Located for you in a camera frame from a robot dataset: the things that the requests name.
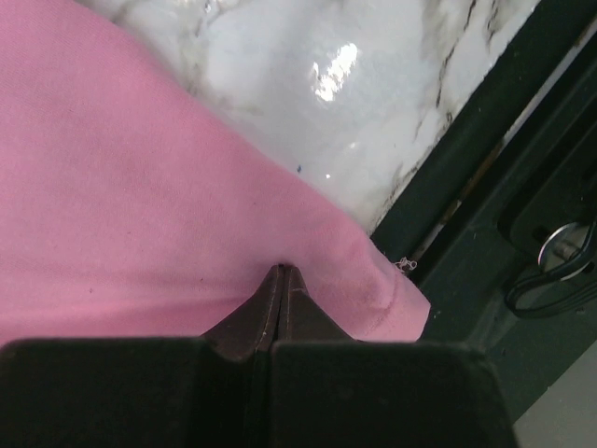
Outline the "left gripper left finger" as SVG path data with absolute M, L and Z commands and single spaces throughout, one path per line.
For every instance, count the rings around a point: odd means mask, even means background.
M 256 351 L 267 351 L 277 328 L 284 287 L 285 267 L 271 267 L 256 292 L 201 337 L 230 362 L 245 362 Z

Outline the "pink t-shirt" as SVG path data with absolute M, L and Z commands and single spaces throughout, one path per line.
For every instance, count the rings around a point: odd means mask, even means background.
M 430 305 L 360 227 L 72 1 L 1 5 L 1 339 L 199 334 L 297 266 L 359 340 Z

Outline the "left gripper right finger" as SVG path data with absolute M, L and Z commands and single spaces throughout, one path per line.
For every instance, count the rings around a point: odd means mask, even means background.
M 312 299 L 300 270 L 284 266 L 277 340 L 285 342 L 352 341 Z

